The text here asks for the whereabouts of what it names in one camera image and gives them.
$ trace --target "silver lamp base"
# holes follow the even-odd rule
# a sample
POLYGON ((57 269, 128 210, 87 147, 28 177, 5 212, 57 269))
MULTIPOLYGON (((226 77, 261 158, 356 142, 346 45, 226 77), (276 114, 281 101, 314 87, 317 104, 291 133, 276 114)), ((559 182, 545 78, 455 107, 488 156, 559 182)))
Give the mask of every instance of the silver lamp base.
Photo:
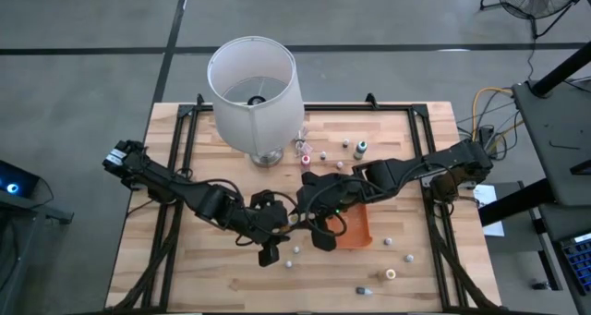
POLYGON ((271 167, 278 164, 281 159, 283 158, 283 149, 277 149, 275 151, 271 151, 265 155, 250 155, 250 159, 252 163, 254 163, 258 167, 271 167))

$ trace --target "white lamp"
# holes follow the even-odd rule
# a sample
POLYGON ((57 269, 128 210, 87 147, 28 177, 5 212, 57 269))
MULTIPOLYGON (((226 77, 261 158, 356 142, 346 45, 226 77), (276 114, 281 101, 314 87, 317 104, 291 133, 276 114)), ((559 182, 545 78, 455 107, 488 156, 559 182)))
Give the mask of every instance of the white lamp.
POLYGON ((268 38, 238 38, 211 57, 207 77, 222 139, 256 165, 279 163, 304 122, 294 56, 268 38))

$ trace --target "concrete floor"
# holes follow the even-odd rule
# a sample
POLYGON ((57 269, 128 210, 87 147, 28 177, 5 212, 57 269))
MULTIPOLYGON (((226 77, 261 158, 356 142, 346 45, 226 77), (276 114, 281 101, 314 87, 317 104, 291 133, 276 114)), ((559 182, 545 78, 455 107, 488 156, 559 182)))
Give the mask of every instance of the concrete floor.
MULTIPOLYGON (((177 2, 0 0, 0 50, 165 47, 177 2)), ((530 42, 526 21, 502 9, 478 12, 478 2, 187 0, 177 45, 215 46, 251 34, 285 44, 530 42)), ((587 42, 590 18, 591 6, 582 0, 539 42, 587 42)), ((544 19, 538 25, 548 23, 544 19)), ((573 52, 536 51, 533 78, 573 52)), ((478 89, 524 81, 529 53, 507 47, 480 52, 300 53, 295 58, 305 101, 361 101, 367 92, 380 101, 451 101, 460 119, 470 116, 478 89)), ((194 102, 198 92, 207 100, 209 57, 175 55, 163 101, 194 102)), ((162 62, 162 55, 0 54, 0 159, 46 178, 54 189, 54 205, 76 213, 68 227, 46 226, 18 313, 102 308, 129 192, 103 171, 101 161, 117 140, 143 138, 162 62)), ((591 67, 585 67, 575 76, 589 75, 591 67)), ((508 101, 500 96, 493 106, 508 101)), ((512 113, 513 107, 501 109, 485 123, 499 125, 512 113)), ((529 184, 543 177, 525 128, 518 133, 519 144, 495 165, 488 182, 529 184)), ((542 294, 528 294, 536 299, 534 305, 518 297, 518 289, 511 287, 514 281, 509 281, 514 278, 513 261, 493 256, 505 306, 549 309, 542 294)), ((552 303, 556 312, 572 309, 552 303)))

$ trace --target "wooden tabletop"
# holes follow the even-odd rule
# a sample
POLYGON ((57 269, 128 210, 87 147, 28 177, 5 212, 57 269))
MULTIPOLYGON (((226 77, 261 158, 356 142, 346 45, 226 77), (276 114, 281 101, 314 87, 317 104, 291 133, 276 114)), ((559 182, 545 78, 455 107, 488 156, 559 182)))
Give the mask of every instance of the wooden tabletop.
MULTIPOLYGON (((450 103, 426 103, 437 150, 459 140, 450 103)), ((148 155, 166 165, 178 103, 154 106, 146 137, 148 155)), ((343 139, 368 143, 362 162, 375 159, 414 158, 407 115, 403 112, 310 112, 311 171, 336 172, 343 161, 343 173, 351 173, 355 145, 342 147, 343 139), (327 152, 322 162, 320 152, 327 152)), ((183 127, 187 133, 188 126, 183 127)), ((423 141, 423 152, 427 151, 423 141)), ((179 154, 177 166, 181 165, 179 154)), ((282 161, 273 168, 256 167, 247 155, 227 146, 215 128, 212 113, 199 113, 191 168, 193 179, 228 178, 245 199, 265 188, 296 197, 301 187, 301 169, 293 143, 282 161)), ((130 210, 147 201, 145 193, 132 196, 130 210)), ((288 211, 292 205, 284 202, 288 211)), ((390 200, 367 206, 373 242, 358 250, 325 252, 314 248, 309 231, 295 231, 289 242, 279 246, 281 259, 266 268, 258 265, 259 246, 237 247, 236 233, 221 231, 202 222, 185 208, 181 224, 169 311, 186 312, 294 312, 294 311, 432 311, 441 310, 431 256, 425 212, 418 182, 407 184, 390 200), (391 237, 386 246, 383 239, 391 237), (300 247, 295 254, 293 247, 300 247), (404 262, 412 254, 414 262, 404 262), (291 269, 284 264, 290 260, 291 269), (379 272, 394 269, 394 280, 383 283, 379 272), (356 287, 370 288, 374 295, 356 295, 356 287)), ((111 282, 107 306, 116 304, 145 269, 158 211, 153 203, 127 218, 111 282)), ((493 302, 500 304, 499 292, 488 256, 476 206, 457 201, 452 216, 460 262, 476 285, 493 302)), ((457 304, 449 268, 447 282, 453 304, 457 304)))

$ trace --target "orange tray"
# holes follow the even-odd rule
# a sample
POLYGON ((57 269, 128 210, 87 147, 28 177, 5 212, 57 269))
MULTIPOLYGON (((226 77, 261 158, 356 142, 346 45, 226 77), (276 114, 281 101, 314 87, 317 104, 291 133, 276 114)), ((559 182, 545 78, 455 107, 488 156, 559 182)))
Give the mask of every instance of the orange tray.
MULTIPOLYGON (((365 205, 354 205, 341 212, 341 216, 347 223, 347 232, 336 238, 336 247, 339 249, 358 249, 367 247, 371 243, 369 234, 368 210, 365 205)), ((338 232, 343 230, 341 221, 336 217, 328 220, 330 230, 338 232)))

